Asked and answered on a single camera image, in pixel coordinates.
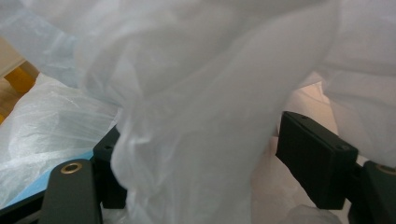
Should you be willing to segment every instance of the plastic wrap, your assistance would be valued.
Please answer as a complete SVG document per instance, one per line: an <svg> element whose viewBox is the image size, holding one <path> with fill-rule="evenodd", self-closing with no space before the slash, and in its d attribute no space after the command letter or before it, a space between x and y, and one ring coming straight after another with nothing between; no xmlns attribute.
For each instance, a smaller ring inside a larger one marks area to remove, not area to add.
<svg viewBox="0 0 396 224"><path fill-rule="evenodd" d="M396 2L345 0L319 67L340 136L372 161L396 166Z"/></svg>
<svg viewBox="0 0 396 224"><path fill-rule="evenodd" d="M288 106L396 165L394 1L22 2L34 13L1 0L0 32L43 68L55 64L50 76L78 77L123 108L112 167L129 190L125 222L249 223L250 174L289 93L314 69L332 111L315 98L316 109ZM26 47L26 32L39 44ZM292 192L279 194L288 209Z"/></svg>
<svg viewBox="0 0 396 224"><path fill-rule="evenodd" d="M40 75L0 126L0 207L48 169L90 151L117 107Z"/></svg>
<svg viewBox="0 0 396 224"><path fill-rule="evenodd" d="M291 209L279 224L341 224L341 222L329 211L299 205Z"/></svg>

